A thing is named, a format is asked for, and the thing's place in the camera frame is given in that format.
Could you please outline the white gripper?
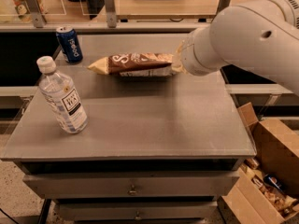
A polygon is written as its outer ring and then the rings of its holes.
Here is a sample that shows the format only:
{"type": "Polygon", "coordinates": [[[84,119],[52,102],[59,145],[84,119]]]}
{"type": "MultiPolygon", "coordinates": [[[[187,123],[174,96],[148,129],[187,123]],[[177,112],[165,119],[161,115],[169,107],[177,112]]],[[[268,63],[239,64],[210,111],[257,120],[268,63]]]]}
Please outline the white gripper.
{"type": "Polygon", "coordinates": [[[188,71],[195,76],[206,76],[227,65],[227,62],[212,47],[208,27],[190,32],[177,47],[175,58],[181,60],[183,64],[171,65],[175,73],[186,74],[188,71]]]}

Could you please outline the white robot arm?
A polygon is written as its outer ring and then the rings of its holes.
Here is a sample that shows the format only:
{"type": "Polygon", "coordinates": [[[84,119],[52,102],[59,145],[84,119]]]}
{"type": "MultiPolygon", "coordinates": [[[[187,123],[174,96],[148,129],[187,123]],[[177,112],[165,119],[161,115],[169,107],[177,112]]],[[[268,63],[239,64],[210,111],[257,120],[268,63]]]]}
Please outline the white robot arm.
{"type": "Polygon", "coordinates": [[[190,32],[172,68],[205,76],[227,64],[299,95],[299,0],[255,0],[222,10],[190,32]]]}

